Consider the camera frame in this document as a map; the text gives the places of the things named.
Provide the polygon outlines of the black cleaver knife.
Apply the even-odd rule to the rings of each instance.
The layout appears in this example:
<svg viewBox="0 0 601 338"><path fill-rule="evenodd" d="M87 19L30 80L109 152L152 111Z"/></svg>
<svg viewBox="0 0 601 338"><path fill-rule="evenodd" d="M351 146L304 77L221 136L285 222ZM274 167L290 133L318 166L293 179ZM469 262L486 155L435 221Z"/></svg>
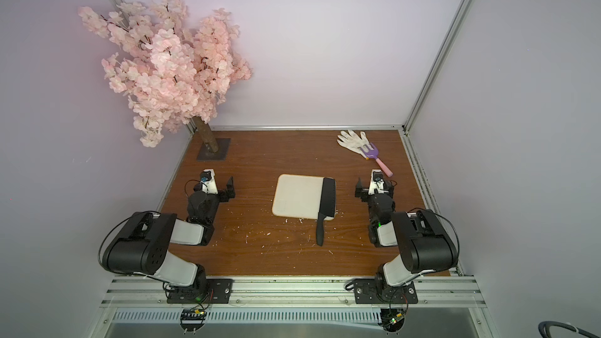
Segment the black cleaver knife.
<svg viewBox="0 0 601 338"><path fill-rule="evenodd" d="M334 218L336 214L336 181L333 178L324 178L319 204L319 212L316 223L316 244L323 246L326 218Z"/></svg>

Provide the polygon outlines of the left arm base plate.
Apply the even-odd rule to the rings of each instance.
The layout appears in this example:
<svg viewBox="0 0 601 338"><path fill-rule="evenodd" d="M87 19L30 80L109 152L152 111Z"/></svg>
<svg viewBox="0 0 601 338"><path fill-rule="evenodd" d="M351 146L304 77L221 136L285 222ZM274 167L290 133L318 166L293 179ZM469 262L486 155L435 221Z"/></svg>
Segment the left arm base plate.
<svg viewBox="0 0 601 338"><path fill-rule="evenodd" d="M233 291L233 280L212 278L196 280L191 286L168 286L167 303L226 305Z"/></svg>

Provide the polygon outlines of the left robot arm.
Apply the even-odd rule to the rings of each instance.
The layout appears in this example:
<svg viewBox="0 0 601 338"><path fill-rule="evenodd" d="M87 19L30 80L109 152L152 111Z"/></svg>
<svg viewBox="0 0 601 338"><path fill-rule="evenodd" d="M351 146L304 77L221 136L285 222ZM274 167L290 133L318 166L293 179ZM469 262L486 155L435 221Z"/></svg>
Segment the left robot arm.
<svg viewBox="0 0 601 338"><path fill-rule="evenodd" d="M205 247L214 235L221 203L236 196L234 179L219 189L213 169L205 169L187 196L187 218L158 211L140 211L117 224L110 243L102 242L100 266L115 275L140 275L163 284L171 303L202 301L211 294L206 271L169 251L172 244Z"/></svg>

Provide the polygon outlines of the white cutting board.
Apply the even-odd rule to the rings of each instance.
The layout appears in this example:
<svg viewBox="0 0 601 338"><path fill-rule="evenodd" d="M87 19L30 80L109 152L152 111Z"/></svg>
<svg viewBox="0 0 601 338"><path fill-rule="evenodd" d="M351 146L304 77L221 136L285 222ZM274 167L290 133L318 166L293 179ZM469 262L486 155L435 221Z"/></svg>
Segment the white cutting board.
<svg viewBox="0 0 601 338"><path fill-rule="evenodd" d="M333 178L280 175L272 201L272 214L317 220L321 207L331 207L336 212L336 181Z"/></svg>

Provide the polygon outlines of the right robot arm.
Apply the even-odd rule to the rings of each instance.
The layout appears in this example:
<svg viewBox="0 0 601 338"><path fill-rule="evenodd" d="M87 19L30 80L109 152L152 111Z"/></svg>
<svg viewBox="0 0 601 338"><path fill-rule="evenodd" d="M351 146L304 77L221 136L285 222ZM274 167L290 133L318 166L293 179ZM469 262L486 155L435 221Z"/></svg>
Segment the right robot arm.
<svg viewBox="0 0 601 338"><path fill-rule="evenodd" d="M408 286L422 275L444 272L457 266L460 238L449 219L422 207L397 211L394 184L379 172L368 186L358 180L355 197L368 207L369 241L374 247L398 249L398 255L378 267L377 293Z"/></svg>

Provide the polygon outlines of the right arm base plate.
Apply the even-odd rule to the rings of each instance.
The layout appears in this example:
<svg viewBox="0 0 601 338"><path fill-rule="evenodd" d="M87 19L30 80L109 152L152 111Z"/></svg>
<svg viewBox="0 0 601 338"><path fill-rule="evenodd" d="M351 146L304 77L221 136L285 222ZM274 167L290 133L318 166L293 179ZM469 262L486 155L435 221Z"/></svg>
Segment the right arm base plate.
<svg viewBox="0 0 601 338"><path fill-rule="evenodd" d="M356 278L350 281L345 289L353 292L357 305L417 305L419 302L414 283L389 286L384 281L374 278Z"/></svg>

